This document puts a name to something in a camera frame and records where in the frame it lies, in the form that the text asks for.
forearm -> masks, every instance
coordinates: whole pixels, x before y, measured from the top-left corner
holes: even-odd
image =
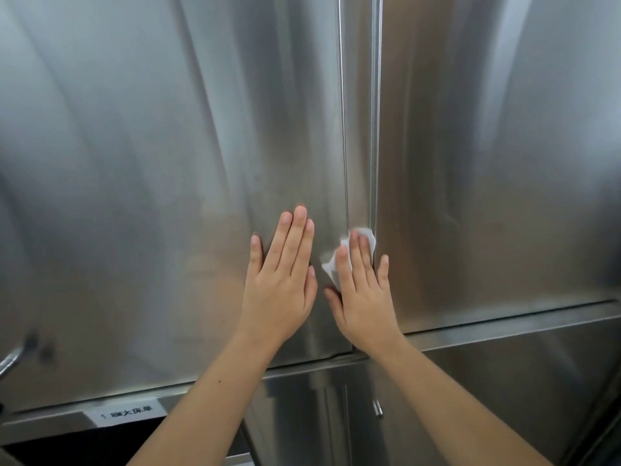
[[[275,351],[234,336],[130,465],[222,464]]]
[[[550,463],[405,338],[377,356],[452,466]]]

finger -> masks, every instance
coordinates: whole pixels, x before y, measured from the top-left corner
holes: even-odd
[[[366,281],[370,287],[377,288],[377,278],[373,271],[373,265],[371,265],[371,246],[366,235],[360,236],[360,253],[362,255],[362,264],[365,266]]]
[[[304,312],[306,312],[306,316],[310,313],[316,296],[317,278],[315,277],[315,268],[309,266],[306,270],[306,282],[304,283]]]
[[[268,270],[270,272],[276,271],[281,254],[283,253],[284,242],[287,239],[292,219],[293,215],[289,211],[285,211],[280,215],[274,239],[272,240],[272,244],[269,246],[268,256],[265,257],[265,263],[263,264],[264,270]]]
[[[341,293],[352,294],[356,292],[356,286],[353,284],[352,269],[347,258],[347,247],[341,245],[337,249],[337,271],[338,282],[341,286]]]
[[[283,254],[280,257],[278,263],[278,271],[285,274],[291,274],[293,262],[298,254],[300,242],[302,240],[302,234],[304,233],[304,227],[306,225],[306,208],[304,206],[298,206],[293,211],[293,224],[289,229],[287,240],[284,242]]]
[[[334,316],[334,320],[337,323],[338,330],[344,332],[345,314],[343,312],[343,303],[341,302],[341,298],[338,297],[338,294],[334,291],[334,289],[331,288],[324,289],[323,293],[328,299],[328,304],[330,305],[330,309],[332,310],[332,315]]]
[[[257,234],[254,234],[250,237],[250,263],[248,264],[248,274],[246,279],[259,274],[262,263],[263,249],[261,248],[261,238]]]
[[[382,259],[379,261],[377,282],[380,288],[390,289],[390,284],[388,283],[388,255],[382,255]]]
[[[315,236],[315,224],[311,219],[306,219],[306,227],[304,227],[304,234],[302,235],[302,242],[298,249],[298,254],[293,263],[293,269],[291,270],[291,276],[303,282],[306,277],[306,272],[309,269],[309,261],[311,260],[312,240]]]
[[[350,255],[352,256],[353,282],[356,285],[356,291],[369,286],[369,283],[366,281],[365,266],[362,263],[360,239],[358,237],[358,231],[353,230],[350,235]]]

label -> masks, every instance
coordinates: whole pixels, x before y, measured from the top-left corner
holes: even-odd
[[[161,406],[158,399],[146,399],[144,401],[93,407],[92,409],[85,410],[84,414],[92,420],[97,427],[109,427],[112,425],[135,422],[136,420],[165,417],[167,412],[164,410],[164,407]]]

white tissue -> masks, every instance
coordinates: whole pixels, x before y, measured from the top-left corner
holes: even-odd
[[[356,230],[358,231],[360,235],[366,235],[366,237],[369,239],[369,246],[371,247],[371,263],[372,263],[373,253],[375,252],[375,243],[376,243],[375,235],[373,235],[373,231],[368,227],[356,227]],[[345,245],[347,247],[347,258],[349,259],[350,268],[352,267],[352,257],[349,251],[349,238],[350,238],[351,233],[352,232],[350,231],[350,233],[347,234],[347,237],[341,238],[341,245]],[[338,283],[338,271],[337,271],[337,250],[334,250],[334,252],[332,253],[332,258],[330,258],[330,261],[328,263],[324,263],[323,265],[321,265],[321,267],[326,273],[328,273],[328,276],[330,276],[330,279],[336,285],[337,289],[340,291],[341,286]]]

metal handle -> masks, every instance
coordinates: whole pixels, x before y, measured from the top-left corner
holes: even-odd
[[[19,364],[19,362],[24,358],[24,355],[35,350],[37,345],[37,333],[33,332],[27,335],[24,339],[24,343],[6,355],[4,360],[0,361],[0,380],[8,375],[9,372]]]
[[[375,416],[378,419],[384,418],[384,411],[382,410],[382,406],[379,405],[379,401],[377,399],[373,399],[373,410],[375,411]]]

